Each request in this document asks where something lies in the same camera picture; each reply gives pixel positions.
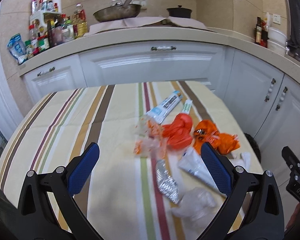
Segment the person's right hand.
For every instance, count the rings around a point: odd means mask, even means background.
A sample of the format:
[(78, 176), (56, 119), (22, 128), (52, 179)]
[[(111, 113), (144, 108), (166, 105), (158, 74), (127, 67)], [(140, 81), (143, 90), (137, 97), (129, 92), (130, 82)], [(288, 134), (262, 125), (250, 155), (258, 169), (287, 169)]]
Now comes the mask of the person's right hand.
[(288, 223), (286, 225), (286, 230), (293, 227), (299, 217), (300, 217), (300, 203), (295, 207), (295, 210), (294, 210), (293, 214), (290, 217), (290, 220), (288, 221)]

